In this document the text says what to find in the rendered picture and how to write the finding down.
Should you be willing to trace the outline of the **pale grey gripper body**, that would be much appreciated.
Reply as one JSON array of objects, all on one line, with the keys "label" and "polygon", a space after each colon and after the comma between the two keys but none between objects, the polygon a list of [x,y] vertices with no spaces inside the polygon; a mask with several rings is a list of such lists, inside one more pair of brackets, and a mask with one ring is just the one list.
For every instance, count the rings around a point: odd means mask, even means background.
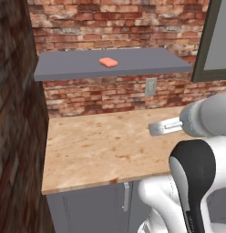
[{"label": "pale grey gripper body", "polygon": [[182,122],[178,117],[159,121],[155,124],[149,124],[149,133],[152,136],[161,136],[182,130]]}]

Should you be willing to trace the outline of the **grey wall outlet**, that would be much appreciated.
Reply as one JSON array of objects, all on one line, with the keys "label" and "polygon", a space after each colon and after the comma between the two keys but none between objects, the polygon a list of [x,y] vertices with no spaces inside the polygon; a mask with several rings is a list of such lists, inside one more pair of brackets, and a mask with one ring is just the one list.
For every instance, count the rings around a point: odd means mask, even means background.
[{"label": "grey wall outlet", "polygon": [[148,78],[146,80],[145,86],[145,95],[146,96],[154,96],[157,88],[157,79],[156,78]]}]

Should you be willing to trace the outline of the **pink bar soap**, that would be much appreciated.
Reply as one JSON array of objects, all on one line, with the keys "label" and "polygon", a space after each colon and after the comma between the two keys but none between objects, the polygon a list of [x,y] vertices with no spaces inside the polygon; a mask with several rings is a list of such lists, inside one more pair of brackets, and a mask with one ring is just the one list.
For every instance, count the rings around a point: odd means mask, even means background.
[{"label": "pink bar soap", "polygon": [[118,65],[118,61],[110,58],[110,57],[103,57],[99,59],[99,63],[107,68],[115,67]]}]

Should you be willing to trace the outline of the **grey base cupboard door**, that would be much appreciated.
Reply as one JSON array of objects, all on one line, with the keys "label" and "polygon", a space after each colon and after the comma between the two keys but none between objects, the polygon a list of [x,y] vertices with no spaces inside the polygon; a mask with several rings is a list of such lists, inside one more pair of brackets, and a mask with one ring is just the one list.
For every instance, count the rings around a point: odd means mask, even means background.
[{"label": "grey base cupboard door", "polygon": [[56,233],[128,233],[124,183],[47,195]]},{"label": "grey base cupboard door", "polygon": [[148,218],[150,206],[139,197],[139,180],[133,182],[128,233],[138,233],[140,225]]}]

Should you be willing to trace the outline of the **grey cabinet shelf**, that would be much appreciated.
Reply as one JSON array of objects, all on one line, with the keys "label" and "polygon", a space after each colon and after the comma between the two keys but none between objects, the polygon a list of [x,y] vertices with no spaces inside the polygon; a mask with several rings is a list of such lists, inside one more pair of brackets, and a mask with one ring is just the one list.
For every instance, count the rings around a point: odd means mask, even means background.
[{"label": "grey cabinet shelf", "polygon": [[[110,57],[118,61],[107,68],[99,59]],[[42,53],[39,57],[35,81],[71,80],[105,76],[136,76],[183,73],[192,66],[164,48],[130,48]]]}]

